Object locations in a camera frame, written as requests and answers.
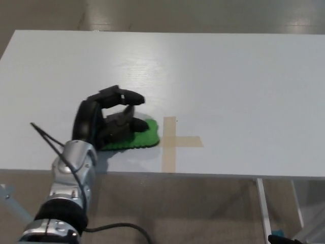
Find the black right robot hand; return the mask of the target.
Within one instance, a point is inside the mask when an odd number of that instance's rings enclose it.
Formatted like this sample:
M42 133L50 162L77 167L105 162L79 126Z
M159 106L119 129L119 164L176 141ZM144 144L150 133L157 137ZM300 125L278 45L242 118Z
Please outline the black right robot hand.
M299 240L296 239L289 239L283 236L278 236L278 235L269 235L268 236L268 242L270 244L302 244Z

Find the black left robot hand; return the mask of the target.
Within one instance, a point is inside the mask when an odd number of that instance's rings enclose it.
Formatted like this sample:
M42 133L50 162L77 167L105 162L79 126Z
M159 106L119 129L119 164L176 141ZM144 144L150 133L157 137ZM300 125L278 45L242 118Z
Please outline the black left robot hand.
M148 123L134 117L135 106L144 103L144 96L118 85L103 89L81 102L72 139L102 149L108 144L126 141L136 132L146 132Z

